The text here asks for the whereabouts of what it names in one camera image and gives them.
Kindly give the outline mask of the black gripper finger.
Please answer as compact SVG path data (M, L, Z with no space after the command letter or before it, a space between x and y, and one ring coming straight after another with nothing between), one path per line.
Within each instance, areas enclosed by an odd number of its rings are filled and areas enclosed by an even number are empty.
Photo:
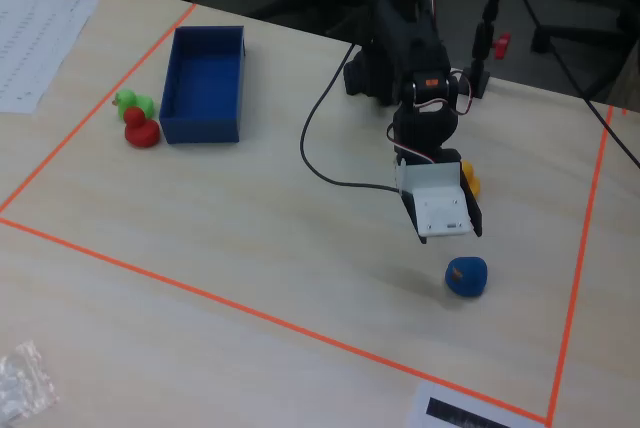
M416 235L418 237L418 239L420 240L420 242L422 244L426 243L426 237L422 236L419 233L419 229L418 229L418 225L417 225L417 215L416 215L416 208L415 208L415 202L414 202L414 196L407 191L401 191L400 192L400 197L401 200L403 202L403 205L407 211L407 214L411 220L411 223L413 225L414 231L416 232Z
M482 236L482 212L477 203L477 200L472 193L470 184L465 175L462 176L462 189L465 195L467 211L473 227L473 231L477 237Z

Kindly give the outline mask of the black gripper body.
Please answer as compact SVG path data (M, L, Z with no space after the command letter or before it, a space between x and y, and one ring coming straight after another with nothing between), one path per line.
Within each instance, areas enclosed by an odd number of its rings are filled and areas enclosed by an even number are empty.
M442 145L454 134L458 115L441 99L422 103L416 108L412 103L401 102L389 128L396 163L407 165L460 162L460 153Z

